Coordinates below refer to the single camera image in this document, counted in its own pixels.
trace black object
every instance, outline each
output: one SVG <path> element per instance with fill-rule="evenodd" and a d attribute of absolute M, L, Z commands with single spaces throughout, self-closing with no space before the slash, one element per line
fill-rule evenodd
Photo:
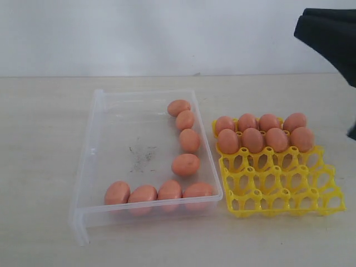
<path fill-rule="evenodd" d="M 307 8 L 294 37 L 320 53 L 356 87 L 356 9 Z M 356 140 L 356 123 L 348 136 Z"/>

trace white wall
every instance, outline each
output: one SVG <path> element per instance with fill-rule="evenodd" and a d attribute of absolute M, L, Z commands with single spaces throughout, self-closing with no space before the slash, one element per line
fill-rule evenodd
<path fill-rule="evenodd" d="M 293 37 L 305 7 L 355 0 L 0 0 L 0 76 L 330 72 Z"/>

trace beige table surface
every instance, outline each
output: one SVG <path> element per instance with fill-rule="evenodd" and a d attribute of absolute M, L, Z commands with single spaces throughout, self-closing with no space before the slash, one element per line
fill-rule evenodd
<path fill-rule="evenodd" d="M 123 226 L 79 247 L 68 210 L 98 88 L 195 89 L 211 146 L 210 123 L 221 115 L 302 111 L 337 168 L 348 210 L 236 219 L 221 201 L 211 217 Z M 356 142 L 345 136 L 355 115 L 356 88 L 337 74 L 0 78 L 0 266 L 355 266 Z"/>

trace plastic egg crate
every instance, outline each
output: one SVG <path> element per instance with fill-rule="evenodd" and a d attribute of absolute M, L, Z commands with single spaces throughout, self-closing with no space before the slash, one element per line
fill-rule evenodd
<path fill-rule="evenodd" d="M 237 217 L 283 212 L 302 216 L 311 211 L 329 215 L 345 210 L 343 193 L 334 180 L 335 168 L 324 163 L 321 146 L 306 153 L 295 146 L 282 153 L 268 146 L 258 154 L 250 153 L 246 147 L 232 155 L 223 154 L 217 145 L 216 150 L 221 155 L 226 203 Z"/>

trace plastic tray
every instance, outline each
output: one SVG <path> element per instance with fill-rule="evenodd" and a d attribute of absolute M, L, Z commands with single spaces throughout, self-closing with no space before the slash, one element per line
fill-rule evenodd
<path fill-rule="evenodd" d="M 217 137 L 215 124 L 216 121 L 212 131 Z M 335 168 L 324 163 L 321 146 L 306 153 L 295 146 L 282 153 L 268 146 L 258 154 L 250 153 L 246 147 L 233 155 L 222 153 L 217 145 L 216 150 L 221 156 L 226 204 L 237 217 L 275 216 L 283 212 L 301 216 L 311 211 L 329 215 L 345 210 L 343 193 L 334 180 Z"/>
<path fill-rule="evenodd" d="M 175 118 L 167 113 L 168 104 L 176 99 L 191 103 L 196 117 L 193 129 L 202 139 L 196 153 L 200 168 L 197 174 L 185 180 L 171 171 L 173 159 L 182 153 Z M 144 184 L 153 185 L 158 191 L 169 179 L 176 179 L 183 190 L 194 182 L 207 182 L 214 187 L 215 195 L 107 206 L 103 203 L 106 189 L 117 180 L 126 181 L 132 192 Z M 194 91 L 95 91 L 69 218 L 80 245 L 89 243 L 89 227 L 203 215 L 209 213 L 222 196 Z M 193 212 L 185 208 L 185 204 L 197 202 L 206 202 L 206 209 Z M 179 208 L 172 214 L 162 211 L 160 206 L 170 204 L 178 204 Z M 133 216 L 127 211 L 149 206 L 153 208 L 146 216 Z"/>

